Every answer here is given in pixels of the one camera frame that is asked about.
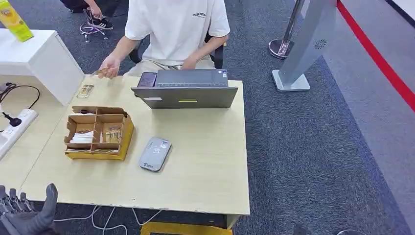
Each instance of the white cable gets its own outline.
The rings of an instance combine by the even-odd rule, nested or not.
[[[93,214],[95,214],[100,208],[101,207],[99,207],[99,206],[95,206],[92,210],[92,213],[88,217],[85,217],[85,218],[54,219],[53,221],[55,221],[55,222],[64,222],[64,221],[69,221],[69,220],[87,220],[87,219],[93,217]]]
[[[110,217],[108,217],[108,220],[107,220],[107,222],[105,223],[105,226],[104,226],[103,228],[96,226],[96,225],[95,225],[95,223],[94,223],[94,221],[93,221],[93,215],[94,215],[94,214],[95,214],[95,213],[96,213],[96,212],[97,212],[100,208],[101,208],[101,206],[95,206],[95,207],[93,208],[93,210],[92,210],[92,213],[91,213],[88,217],[85,217],[85,218],[55,219],[54,221],[55,221],[55,222],[64,222],[64,221],[70,221],[70,220],[87,220],[87,219],[91,218],[91,219],[92,219],[92,225],[93,225],[93,227],[94,227],[94,228],[96,228],[96,229],[100,229],[100,230],[102,230],[102,234],[104,234],[105,230],[113,230],[113,229],[116,229],[116,228],[119,228],[119,227],[123,227],[123,228],[124,228],[124,230],[125,230],[125,235],[127,235],[127,227],[126,227],[125,225],[123,225],[123,224],[120,224],[120,225],[117,225],[117,226],[114,226],[114,227],[111,227],[111,228],[107,228],[108,222],[110,221],[111,216],[113,215],[113,212],[114,212],[114,210],[115,210],[115,207],[114,207],[114,208],[113,208],[113,210],[111,211]]]
[[[137,223],[140,225],[140,226],[143,226],[144,224],[146,224],[146,223],[148,223],[148,222],[150,222],[154,217],[156,217],[160,212],[162,212],[163,210],[159,210],[157,213],[155,213],[150,219],[148,219],[147,221],[145,221],[144,223],[140,223],[139,221],[138,221],[138,218],[137,218],[137,214],[136,214],[136,211],[134,210],[134,208],[131,208],[132,210],[133,210],[133,213],[134,213],[134,217],[136,218],[136,221],[137,221]]]
[[[108,225],[108,223],[110,222],[110,219],[111,219],[111,216],[113,216],[113,213],[114,213],[114,211],[115,211],[115,207],[113,207],[113,210],[111,211],[111,213],[110,213],[110,216],[108,217],[108,219],[107,219],[107,222],[105,223],[105,225],[104,225],[104,227],[103,228],[101,228],[101,227],[98,227],[97,225],[95,225],[95,223],[94,223],[94,221],[93,221],[93,215],[99,210],[101,208],[101,206],[95,206],[94,208],[93,208],[93,210],[92,210],[92,213],[88,216],[88,217],[85,217],[85,218],[68,218],[68,219],[55,219],[54,221],[55,222],[64,222],[64,221],[70,221],[70,220],[87,220],[87,219],[89,219],[89,218],[91,218],[91,221],[92,221],[92,225],[93,225],[93,227],[94,228],[96,228],[96,229],[100,229],[100,230],[102,230],[102,235],[104,235],[104,233],[105,233],[105,231],[106,230],[113,230],[113,229],[116,229],[116,228],[119,228],[119,227],[123,227],[124,228],[124,230],[125,230],[125,235],[127,235],[127,227],[125,226],[125,225],[123,225],[123,224],[120,224],[120,225],[117,225],[117,226],[114,226],[114,227],[111,227],[111,228],[107,228],[107,225]],[[137,214],[136,214],[136,211],[134,210],[134,208],[131,208],[132,210],[133,210],[133,213],[134,213],[134,217],[136,218],[136,221],[137,221],[137,223],[140,225],[140,226],[143,226],[144,224],[146,224],[146,223],[148,223],[148,222],[150,222],[154,217],[156,217],[158,214],[160,214],[160,212],[162,212],[163,210],[159,210],[157,213],[155,213],[151,218],[149,218],[147,221],[145,221],[144,223],[140,223],[139,222],[139,220],[138,220],[138,218],[137,218]]]
[[[111,227],[111,228],[107,228],[108,222],[110,221],[111,216],[113,216],[114,210],[115,210],[115,207],[113,207],[113,210],[111,211],[111,214],[108,217],[107,222],[105,223],[105,226],[103,228],[98,227],[98,226],[95,225],[95,223],[93,222],[93,215],[92,215],[92,225],[96,229],[101,229],[103,235],[105,233],[105,230],[113,230],[113,229],[116,229],[116,228],[119,228],[119,227],[123,227],[125,229],[125,235],[127,235],[127,227],[125,225],[123,225],[123,224],[120,224],[120,225],[117,225],[117,226],[114,226],[114,227]]]

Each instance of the yellow juice carton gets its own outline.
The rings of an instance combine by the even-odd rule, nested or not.
[[[0,0],[0,22],[21,42],[33,37],[29,27],[7,0]]]

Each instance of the red stripe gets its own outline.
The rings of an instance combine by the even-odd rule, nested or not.
[[[408,105],[415,112],[415,94],[411,89],[402,81],[398,74],[392,69],[388,62],[382,57],[380,52],[376,49],[370,39],[366,36],[360,26],[353,19],[351,14],[347,11],[343,3],[338,0],[337,8],[339,9],[341,15],[346,20],[347,24],[350,26],[353,33],[356,35],[357,39],[366,49],[368,54],[371,56],[372,60],[376,63],[382,73],[386,76],[389,82],[395,87],[396,91],[401,95],[401,97],[408,103]]]

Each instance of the blue carpet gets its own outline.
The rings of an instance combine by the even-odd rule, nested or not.
[[[232,79],[244,81],[252,213],[238,221],[234,233],[289,235],[298,223],[312,235],[335,235],[346,228],[368,235],[410,235],[324,59],[305,73],[310,91],[276,91],[271,70],[282,62],[268,53],[267,44],[283,35],[293,1],[225,2],[232,30],[225,67]],[[31,28],[57,30],[85,73],[96,70],[123,35],[126,18],[120,16],[114,18],[116,29],[109,32],[108,40],[97,35],[86,44],[79,34],[84,16],[70,14],[59,1],[11,3]],[[122,5],[116,15],[126,13],[126,7]],[[125,60],[121,72],[132,65]],[[105,223],[110,210],[97,214],[97,224]],[[57,218],[87,216],[91,211],[92,206],[60,204]],[[140,210],[139,217],[144,220],[152,213]],[[155,221],[225,224],[222,215],[168,211]],[[120,223],[131,234],[138,231],[130,209],[115,211],[110,226]],[[68,235],[101,233],[85,221],[58,223],[57,229]]]

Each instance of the smartphone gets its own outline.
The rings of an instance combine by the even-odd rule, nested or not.
[[[154,87],[156,78],[156,72],[143,72],[137,87]]]
[[[150,171],[160,171],[171,148],[168,140],[152,137],[147,143],[138,165]]]

